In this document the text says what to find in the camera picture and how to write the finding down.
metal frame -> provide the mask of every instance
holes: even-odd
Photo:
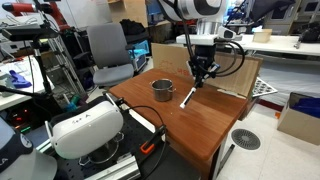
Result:
[[[137,179],[141,177],[138,163],[134,156],[125,159],[118,164],[111,166],[108,169],[100,171],[99,173],[86,178],[85,180],[96,180],[96,179]]]
[[[66,56],[66,51],[58,41],[58,38],[60,38],[60,36],[54,39],[48,39],[48,43],[59,62],[59,65],[54,66],[51,71],[62,68],[74,92],[77,94],[85,93],[85,90],[83,89],[82,84],[80,83],[80,80],[78,79],[78,76],[75,73],[71,62]]]
[[[227,137],[228,137],[228,134],[223,138],[219,148],[213,154],[212,162],[211,162],[211,166],[210,166],[209,178],[208,178],[209,180],[217,179],[220,171],[222,170],[224,164],[227,162],[227,160],[229,159],[229,157],[234,149],[234,145],[231,145],[231,147],[228,149],[226,155],[224,157],[222,156],[223,150],[226,145]]]

office chair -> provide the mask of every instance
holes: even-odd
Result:
[[[87,28],[91,52],[99,70],[94,72],[93,82],[98,86],[111,87],[132,78],[134,69],[128,54],[133,46],[127,45],[119,23],[89,26]]]

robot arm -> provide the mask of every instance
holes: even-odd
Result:
[[[158,0],[170,21],[212,18],[222,20],[227,0]]]
[[[29,3],[3,3],[2,8],[11,12],[14,16],[22,16],[22,12],[38,12],[37,6]],[[39,9],[46,14],[50,14],[57,22],[61,31],[70,28],[55,2],[50,2],[50,4],[40,4]]]
[[[224,77],[236,72],[244,62],[244,51],[238,43],[231,41],[236,35],[233,31],[223,26],[220,26],[216,31],[213,27],[216,24],[222,25],[228,0],[158,0],[158,2],[166,19],[173,22],[183,21],[184,23],[185,35],[177,37],[177,42],[187,44],[190,55],[187,67],[195,79],[194,87],[180,105],[181,108],[184,108],[196,89],[202,87],[207,78]],[[189,35],[188,33],[184,21],[190,19],[199,19],[197,35]],[[218,72],[220,65],[214,61],[216,44],[230,45],[229,43],[239,47],[242,53],[242,62],[231,72],[225,73],[233,65]],[[194,53],[191,44],[195,45]]]

stainless steel pot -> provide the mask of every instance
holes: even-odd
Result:
[[[151,83],[154,98],[157,101],[165,102],[172,99],[173,85],[169,79],[159,79]]]

tile floor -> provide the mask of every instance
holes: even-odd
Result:
[[[149,60],[144,72],[153,68]],[[103,89],[96,89],[90,96],[100,96]],[[234,129],[247,129],[261,141],[257,150],[245,150],[237,146],[230,155],[218,180],[320,180],[320,146],[304,142],[277,131],[275,110],[255,105],[243,121],[237,121]],[[151,131],[154,127],[134,111],[130,111],[139,122]],[[229,133],[224,152],[234,144]]]

